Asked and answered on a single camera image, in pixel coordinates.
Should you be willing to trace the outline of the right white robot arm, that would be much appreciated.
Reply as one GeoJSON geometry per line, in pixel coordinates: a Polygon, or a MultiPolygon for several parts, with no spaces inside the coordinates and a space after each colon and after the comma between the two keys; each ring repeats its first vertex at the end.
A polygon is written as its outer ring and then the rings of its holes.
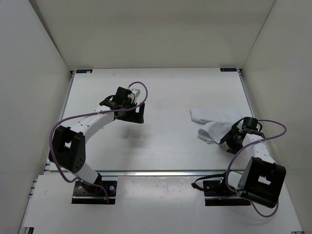
{"type": "Polygon", "coordinates": [[[286,176],[286,168],[278,165],[268,154],[261,153],[266,150],[265,141],[278,138],[265,137],[261,132],[260,121],[253,117],[244,117],[233,124],[230,131],[221,139],[221,143],[228,146],[228,153],[234,155],[225,172],[225,177],[218,184],[219,191],[224,195],[236,194],[239,198],[257,203],[268,208],[278,204],[279,195],[286,176]],[[231,171],[235,159],[247,149],[251,150],[250,159],[242,175],[231,171]]]}

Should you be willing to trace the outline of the white skirt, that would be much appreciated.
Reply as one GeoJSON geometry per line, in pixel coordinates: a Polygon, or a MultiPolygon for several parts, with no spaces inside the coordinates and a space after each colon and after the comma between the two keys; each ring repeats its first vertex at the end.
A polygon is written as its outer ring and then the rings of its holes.
{"type": "Polygon", "coordinates": [[[191,121],[203,124],[198,130],[198,136],[208,144],[220,144],[232,126],[243,118],[237,107],[214,110],[191,108],[190,114],[191,121]]]}

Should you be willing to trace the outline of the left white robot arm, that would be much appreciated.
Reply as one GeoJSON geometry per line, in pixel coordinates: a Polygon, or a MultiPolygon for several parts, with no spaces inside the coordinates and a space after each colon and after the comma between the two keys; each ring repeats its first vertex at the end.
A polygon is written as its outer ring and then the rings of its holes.
{"type": "Polygon", "coordinates": [[[65,118],[52,128],[49,160],[66,182],[80,180],[92,195],[106,192],[101,175],[86,162],[86,143],[115,120],[143,124],[145,102],[138,103],[139,95],[139,89],[118,87],[93,112],[65,118]]]}

